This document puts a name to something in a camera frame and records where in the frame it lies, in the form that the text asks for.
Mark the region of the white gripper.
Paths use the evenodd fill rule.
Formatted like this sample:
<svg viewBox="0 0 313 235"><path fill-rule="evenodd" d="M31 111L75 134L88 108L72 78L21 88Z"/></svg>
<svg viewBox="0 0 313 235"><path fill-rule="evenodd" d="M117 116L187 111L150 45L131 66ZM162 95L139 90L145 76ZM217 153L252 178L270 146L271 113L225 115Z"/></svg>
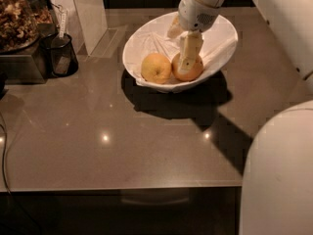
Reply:
<svg viewBox="0 0 313 235"><path fill-rule="evenodd" d="M201 32L210 29L218 15L217 8L204 5L200 0L180 1L178 15L167 31L169 38L176 38L184 30L188 31L180 36L179 73L185 74L192 69L203 45Z"/></svg>

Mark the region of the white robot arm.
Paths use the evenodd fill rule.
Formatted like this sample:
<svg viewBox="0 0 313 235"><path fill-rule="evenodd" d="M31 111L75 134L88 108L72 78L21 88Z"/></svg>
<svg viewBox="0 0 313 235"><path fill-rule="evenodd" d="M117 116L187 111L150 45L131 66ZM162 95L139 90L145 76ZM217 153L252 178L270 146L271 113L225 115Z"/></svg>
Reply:
<svg viewBox="0 0 313 235"><path fill-rule="evenodd" d="M313 0L252 0L270 22L299 75L313 72ZM224 0L181 0L168 31L210 29ZM239 235L313 235L313 101L271 118L246 158Z"/></svg>

